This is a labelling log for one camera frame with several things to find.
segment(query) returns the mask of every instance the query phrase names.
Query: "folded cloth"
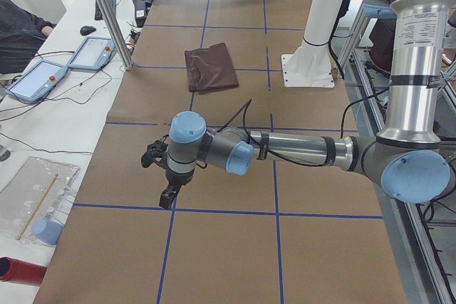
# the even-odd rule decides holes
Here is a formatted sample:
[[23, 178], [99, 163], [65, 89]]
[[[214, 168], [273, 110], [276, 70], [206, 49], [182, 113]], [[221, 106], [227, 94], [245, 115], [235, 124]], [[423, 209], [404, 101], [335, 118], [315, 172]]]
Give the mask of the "folded cloth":
[[239, 87], [225, 43], [185, 51], [190, 92]]

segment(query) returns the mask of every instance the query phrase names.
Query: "tablet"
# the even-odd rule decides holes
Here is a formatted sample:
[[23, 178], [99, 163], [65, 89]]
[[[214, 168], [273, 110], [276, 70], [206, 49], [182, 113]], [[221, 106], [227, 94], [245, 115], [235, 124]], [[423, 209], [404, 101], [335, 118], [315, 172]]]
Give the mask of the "tablet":
[[114, 42], [110, 38], [85, 37], [67, 66], [78, 70], [100, 70], [109, 62], [114, 48]]
[[65, 65], [41, 60], [8, 87], [6, 94], [28, 103], [46, 96], [66, 76]]

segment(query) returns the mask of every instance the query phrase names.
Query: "keyboard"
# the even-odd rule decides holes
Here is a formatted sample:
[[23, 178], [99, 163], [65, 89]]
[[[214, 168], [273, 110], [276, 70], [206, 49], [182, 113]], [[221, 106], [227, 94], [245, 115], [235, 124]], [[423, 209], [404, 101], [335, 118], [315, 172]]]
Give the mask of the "keyboard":
[[[113, 9], [114, 16], [115, 16], [115, 0], [109, 0], [109, 4]], [[97, 2], [95, 2], [95, 20], [101, 21], [103, 19], [103, 15], [101, 14], [100, 7], [98, 6]]]

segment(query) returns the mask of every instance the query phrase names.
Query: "computer mouse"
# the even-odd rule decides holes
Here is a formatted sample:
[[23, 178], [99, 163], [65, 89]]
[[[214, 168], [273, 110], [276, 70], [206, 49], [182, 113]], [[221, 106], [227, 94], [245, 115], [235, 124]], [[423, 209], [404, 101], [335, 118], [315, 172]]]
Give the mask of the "computer mouse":
[[92, 33], [94, 31], [96, 31], [96, 28], [94, 28], [93, 26], [85, 25], [80, 29], [79, 33], [82, 36], [87, 36], [89, 33]]

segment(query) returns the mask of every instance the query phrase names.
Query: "red cup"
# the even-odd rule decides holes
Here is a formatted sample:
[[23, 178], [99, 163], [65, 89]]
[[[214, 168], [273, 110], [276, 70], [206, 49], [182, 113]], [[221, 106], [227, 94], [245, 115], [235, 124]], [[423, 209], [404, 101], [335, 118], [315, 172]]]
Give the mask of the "red cup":
[[40, 286], [47, 269], [45, 266], [4, 256], [0, 258], [0, 281]]

